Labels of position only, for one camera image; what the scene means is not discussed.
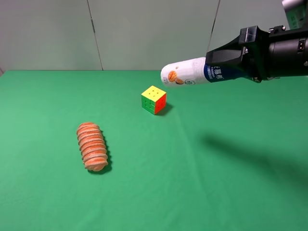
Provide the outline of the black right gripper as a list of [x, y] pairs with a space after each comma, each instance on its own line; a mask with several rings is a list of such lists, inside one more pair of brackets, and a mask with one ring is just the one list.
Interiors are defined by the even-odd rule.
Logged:
[[207, 66], [227, 67], [239, 70], [239, 78], [255, 83], [286, 77], [286, 72], [274, 70], [273, 58], [270, 56], [272, 35], [280, 35], [285, 26], [275, 26], [268, 31], [258, 26], [245, 27], [239, 36], [229, 43], [206, 53]]

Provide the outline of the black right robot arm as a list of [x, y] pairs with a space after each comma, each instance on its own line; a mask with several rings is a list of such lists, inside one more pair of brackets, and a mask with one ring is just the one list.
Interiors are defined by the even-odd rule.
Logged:
[[234, 40], [207, 52], [204, 75], [210, 83], [237, 78], [260, 83], [308, 74], [308, 2], [284, 0], [282, 5], [289, 30], [242, 28]]

